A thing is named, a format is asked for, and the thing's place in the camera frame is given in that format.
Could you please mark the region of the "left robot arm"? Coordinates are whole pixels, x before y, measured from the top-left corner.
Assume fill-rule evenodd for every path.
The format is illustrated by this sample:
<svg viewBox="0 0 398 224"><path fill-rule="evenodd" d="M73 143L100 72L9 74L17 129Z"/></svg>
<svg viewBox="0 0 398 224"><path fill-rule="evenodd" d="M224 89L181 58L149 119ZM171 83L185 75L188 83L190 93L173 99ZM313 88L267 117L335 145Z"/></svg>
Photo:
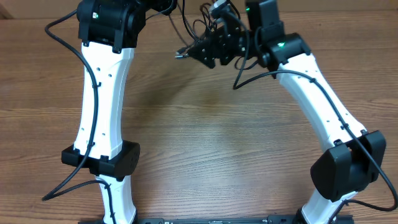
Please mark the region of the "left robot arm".
<svg viewBox="0 0 398 224"><path fill-rule="evenodd" d="M150 9L169 15L176 1L82 1L76 16L81 52L87 61L80 127L73 145L62 151L64 164L87 168L101 186L100 223L135 223L131 175L140 145L121 137L126 78L137 37Z"/></svg>

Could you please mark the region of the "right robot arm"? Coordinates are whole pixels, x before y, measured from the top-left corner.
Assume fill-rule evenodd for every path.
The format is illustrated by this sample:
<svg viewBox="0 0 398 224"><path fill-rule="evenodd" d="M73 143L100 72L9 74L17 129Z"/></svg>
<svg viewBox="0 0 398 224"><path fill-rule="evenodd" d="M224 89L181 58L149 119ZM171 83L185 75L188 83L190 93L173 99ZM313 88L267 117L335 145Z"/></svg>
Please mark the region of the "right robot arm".
<svg viewBox="0 0 398 224"><path fill-rule="evenodd" d="M386 140L379 131L367 131L345 108L301 36L285 33L275 1L247 1L246 12L248 26L229 1L211 4L214 23L188 54L209 68L235 57L256 58L295 98L323 153L310 169L314 193L285 222L339 223L343 205L381 176Z"/></svg>

